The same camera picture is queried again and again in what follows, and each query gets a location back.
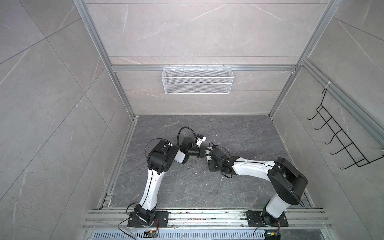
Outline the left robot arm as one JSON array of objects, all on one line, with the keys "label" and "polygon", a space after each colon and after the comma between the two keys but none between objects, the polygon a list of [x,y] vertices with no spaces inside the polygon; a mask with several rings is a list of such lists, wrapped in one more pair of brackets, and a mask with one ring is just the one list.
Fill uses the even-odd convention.
[{"label": "left robot arm", "polygon": [[148,179],[144,195],[134,208],[134,213],[142,225],[150,226],[155,220],[157,197],[165,172],[170,169],[174,162],[185,164],[190,157],[203,158],[205,151],[201,149],[201,144],[206,139],[203,135],[197,135],[194,139],[185,137],[179,146],[166,139],[157,138],[159,142],[146,155]]}]

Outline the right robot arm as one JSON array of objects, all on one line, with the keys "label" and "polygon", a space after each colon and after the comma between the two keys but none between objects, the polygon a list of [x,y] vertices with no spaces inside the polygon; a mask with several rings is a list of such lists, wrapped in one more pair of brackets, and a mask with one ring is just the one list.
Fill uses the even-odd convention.
[{"label": "right robot arm", "polygon": [[251,176],[272,184],[276,193],[260,213],[264,225],[281,222],[287,208],[302,205],[301,198],[308,179],[285,158],[275,161],[248,160],[238,156],[229,158],[218,146],[207,149],[206,154],[211,172],[220,172],[226,178]]}]

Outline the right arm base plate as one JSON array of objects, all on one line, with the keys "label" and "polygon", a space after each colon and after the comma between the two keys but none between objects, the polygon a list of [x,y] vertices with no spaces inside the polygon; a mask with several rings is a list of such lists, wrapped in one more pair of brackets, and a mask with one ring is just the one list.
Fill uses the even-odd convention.
[{"label": "right arm base plate", "polygon": [[266,211],[252,211],[245,212],[246,219],[249,227],[288,227],[289,223],[285,212],[279,218],[274,218]]}]

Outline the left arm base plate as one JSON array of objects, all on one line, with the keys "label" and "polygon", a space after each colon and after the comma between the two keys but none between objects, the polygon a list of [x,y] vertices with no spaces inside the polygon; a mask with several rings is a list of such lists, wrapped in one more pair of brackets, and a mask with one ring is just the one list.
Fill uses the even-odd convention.
[{"label": "left arm base plate", "polygon": [[144,211],[144,212],[130,212],[130,217],[128,218],[128,227],[136,228],[166,228],[169,221],[169,212],[166,211]]}]

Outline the aluminium corner frame post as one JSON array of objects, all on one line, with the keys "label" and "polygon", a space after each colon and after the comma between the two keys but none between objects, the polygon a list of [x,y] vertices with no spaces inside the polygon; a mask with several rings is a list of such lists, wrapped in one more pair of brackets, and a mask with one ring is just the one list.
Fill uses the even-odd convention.
[{"label": "aluminium corner frame post", "polygon": [[277,97],[277,100],[275,101],[273,107],[271,108],[269,112],[269,117],[272,119],[276,112],[278,111],[280,105],[282,104],[283,100],[285,99],[288,91],[292,87],[297,75],[300,73],[302,69],[302,63],[305,59],[307,59],[312,51],[314,50],[316,44],[320,40],[321,36],[323,35],[324,31],[326,30],[328,24],[330,23],[331,19],[337,12],[338,8],[340,7],[342,0],[332,0],[329,1],[322,17],[320,18],[314,32],[312,33],[307,45],[305,46],[302,54],[300,55],[295,68],[293,71],[291,71],[286,83],[284,84],[280,94]]}]

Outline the left aluminium frame post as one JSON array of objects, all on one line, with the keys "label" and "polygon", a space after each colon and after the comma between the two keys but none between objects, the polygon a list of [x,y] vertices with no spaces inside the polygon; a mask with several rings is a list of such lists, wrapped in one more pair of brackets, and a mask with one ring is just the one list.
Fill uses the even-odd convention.
[{"label": "left aluminium frame post", "polygon": [[113,71],[112,69],[112,63],[111,63],[111,60],[106,52],[106,49],[102,43],[102,40],[98,34],[98,31],[95,27],[95,24],[91,18],[91,15],[87,9],[87,6],[86,6],[86,3],[85,1],[82,1],[82,0],[74,0],[74,4],[85,24],[85,27],[91,37],[91,40],[93,41],[96,49],[97,49],[97,52],[103,62],[103,64],[105,65],[106,67],[106,70],[107,70],[107,73],[109,74],[109,76],[111,77],[112,79],[112,82],[123,102],[123,105],[130,117],[131,120],[134,120],[135,119],[135,114],[132,110],[132,107],[128,101],[128,98],[125,94],[125,91],[124,91],[124,88],[121,84],[121,82],[119,81],[116,73]]}]

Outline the aluminium front rail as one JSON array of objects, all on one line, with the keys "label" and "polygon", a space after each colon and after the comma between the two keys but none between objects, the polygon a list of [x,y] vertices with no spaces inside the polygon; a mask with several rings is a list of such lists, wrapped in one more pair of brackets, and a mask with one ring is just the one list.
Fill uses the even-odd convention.
[{"label": "aluminium front rail", "polygon": [[[331,229],[332,225],[322,209],[288,209],[278,223],[265,225],[259,210],[162,210],[157,221],[149,227],[161,229]],[[128,217],[122,208],[88,211],[83,228],[143,228],[134,217]]]}]

